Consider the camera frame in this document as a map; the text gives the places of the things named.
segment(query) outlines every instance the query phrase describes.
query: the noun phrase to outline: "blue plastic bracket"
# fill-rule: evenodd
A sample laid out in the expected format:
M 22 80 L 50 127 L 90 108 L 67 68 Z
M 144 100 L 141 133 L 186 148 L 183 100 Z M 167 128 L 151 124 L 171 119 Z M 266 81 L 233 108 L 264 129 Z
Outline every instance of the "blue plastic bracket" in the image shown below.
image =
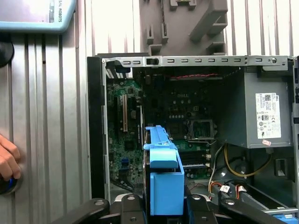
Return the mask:
M 149 162 L 151 168 L 178 168 L 177 147 L 168 139 L 168 134 L 160 125 L 146 127 L 150 131 L 150 144 L 143 146 L 149 150 Z
M 160 125 L 146 127 L 150 131 L 150 168 L 160 172 L 150 173 L 150 215 L 182 215 L 184 207 L 184 169 L 177 147 L 169 140 Z

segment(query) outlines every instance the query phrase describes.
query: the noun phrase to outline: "wire bundle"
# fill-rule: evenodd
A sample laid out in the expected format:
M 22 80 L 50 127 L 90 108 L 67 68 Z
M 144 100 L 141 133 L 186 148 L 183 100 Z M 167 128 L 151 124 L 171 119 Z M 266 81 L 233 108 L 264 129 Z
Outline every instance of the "wire bundle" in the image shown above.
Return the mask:
M 226 163 L 226 165 L 227 165 L 229 171 L 230 171 L 232 174 L 234 174 L 234 175 L 236 175 L 236 176 L 239 176 L 239 177 L 249 177 L 249 176 L 253 176 L 253 175 L 257 174 L 258 172 L 260 172 L 261 170 L 263 170 L 266 166 L 268 166 L 269 163 L 271 162 L 272 155 L 269 155 L 269 158 L 267 159 L 267 161 L 266 161 L 266 162 L 265 162 L 259 169 L 257 169 L 256 171 L 254 171 L 254 172 L 251 173 L 251 174 L 239 174 L 239 173 L 235 172 L 235 171 L 230 167 L 229 162 L 228 162 L 228 145 L 227 145 L 227 144 L 225 144 L 225 146 L 224 146 L 224 158 L 225 158 L 225 163 Z
M 214 164 L 213 164 L 213 171 L 212 171 L 212 174 L 211 174 L 211 177 L 210 177 L 210 180 L 209 180 L 209 184 L 208 184 L 208 189 L 209 189 L 209 192 L 210 192 L 210 193 L 212 192 L 211 182 L 212 182 L 213 176 L 214 176 L 215 171 L 216 171 L 216 160 L 217 160 L 218 154 L 221 152 L 223 146 L 224 146 L 224 145 L 222 145 L 222 146 L 217 150 L 217 152 L 215 153 Z

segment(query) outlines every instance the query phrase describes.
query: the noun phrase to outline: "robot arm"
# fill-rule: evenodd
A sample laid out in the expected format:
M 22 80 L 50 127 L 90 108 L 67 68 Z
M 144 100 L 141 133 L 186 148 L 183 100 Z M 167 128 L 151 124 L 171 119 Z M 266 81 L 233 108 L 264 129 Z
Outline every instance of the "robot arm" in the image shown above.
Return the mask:
M 251 223 L 283 224 L 284 222 L 234 198 L 224 198 L 219 206 L 202 195 L 185 197 L 182 223 Z M 139 196 L 128 194 L 111 206 L 105 199 L 92 199 L 52 224 L 145 224 L 146 218 Z

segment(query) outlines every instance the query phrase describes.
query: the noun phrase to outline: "power supply label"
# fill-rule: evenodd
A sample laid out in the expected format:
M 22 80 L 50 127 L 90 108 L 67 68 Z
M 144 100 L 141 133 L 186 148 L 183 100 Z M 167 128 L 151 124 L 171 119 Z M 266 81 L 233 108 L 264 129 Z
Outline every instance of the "power supply label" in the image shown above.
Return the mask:
M 256 93 L 258 139 L 281 138 L 279 95 Z

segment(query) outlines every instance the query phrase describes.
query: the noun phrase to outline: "gray plastic mount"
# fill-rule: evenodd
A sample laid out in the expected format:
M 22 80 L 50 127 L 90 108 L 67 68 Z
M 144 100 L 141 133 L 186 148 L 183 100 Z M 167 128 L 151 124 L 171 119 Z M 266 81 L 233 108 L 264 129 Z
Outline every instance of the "gray plastic mount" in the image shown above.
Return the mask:
M 227 0 L 140 0 L 142 51 L 150 55 L 225 55 Z

